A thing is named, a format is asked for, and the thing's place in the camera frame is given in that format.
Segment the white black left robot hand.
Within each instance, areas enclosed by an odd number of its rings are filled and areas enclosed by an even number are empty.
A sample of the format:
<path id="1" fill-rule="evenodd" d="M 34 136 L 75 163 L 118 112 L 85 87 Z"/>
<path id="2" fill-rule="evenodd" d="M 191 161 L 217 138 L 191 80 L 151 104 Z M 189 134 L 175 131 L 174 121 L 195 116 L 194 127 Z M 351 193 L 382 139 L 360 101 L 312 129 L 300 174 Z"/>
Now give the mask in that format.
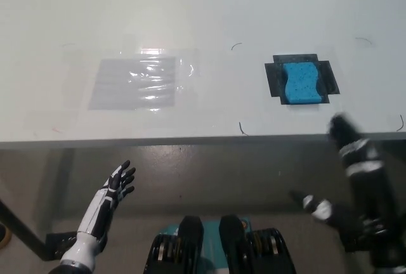
<path id="1" fill-rule="evenodd" d="M 136 169 L 130 168 L 130 164 L 130 160 L 121 164 L 95 193 L 78 227 L 78 233 L 91 235 L 99 243 L 106 242 L 115 210 L 134 191 L 132 182 Z"/>

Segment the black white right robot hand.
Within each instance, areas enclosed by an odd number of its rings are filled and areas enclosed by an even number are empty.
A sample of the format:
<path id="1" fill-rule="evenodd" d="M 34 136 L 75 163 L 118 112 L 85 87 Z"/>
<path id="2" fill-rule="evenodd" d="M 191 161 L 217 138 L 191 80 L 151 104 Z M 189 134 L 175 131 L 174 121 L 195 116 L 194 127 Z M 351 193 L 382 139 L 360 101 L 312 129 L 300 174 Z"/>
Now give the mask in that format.
<path id="1" fill-rule="evenodd" d="M 350 184 L 353 207 L 293 190 L 290 196 L 307 213 L 340 234 L 368 242 L 391 242 L 402 229 L 383 158 L 376 145 L 358 132 L 343 114 L 329 123 L 345 176 Z"/>

